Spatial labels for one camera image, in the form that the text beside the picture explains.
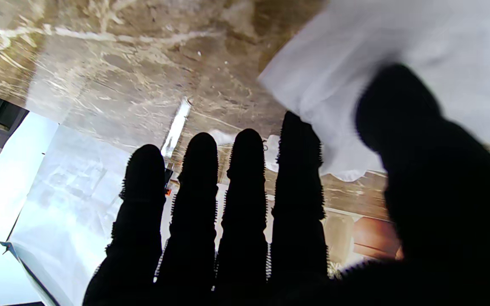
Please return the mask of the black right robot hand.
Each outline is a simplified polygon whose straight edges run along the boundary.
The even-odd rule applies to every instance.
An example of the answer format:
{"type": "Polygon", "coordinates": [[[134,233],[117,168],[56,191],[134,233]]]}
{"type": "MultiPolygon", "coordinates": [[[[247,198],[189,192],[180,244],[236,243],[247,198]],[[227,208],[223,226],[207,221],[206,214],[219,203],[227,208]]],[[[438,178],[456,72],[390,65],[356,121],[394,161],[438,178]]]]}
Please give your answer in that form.
{"type": "Polygon", "coordinates": [[[490,305],[490,152],[445,119],[434,95],[397,63],[379,69],[365,88],[355,127],[387,171],[385,205],[402,259],[359,263],[330,279],[321,143],[311,125],[287,112],[271,244],[256,130],[234,141],[218,252],[214,138],[199,133],[189,142],[166,248],[165,162],[146,144],[128,161],[111,243],[83,305],[490,305]]]}

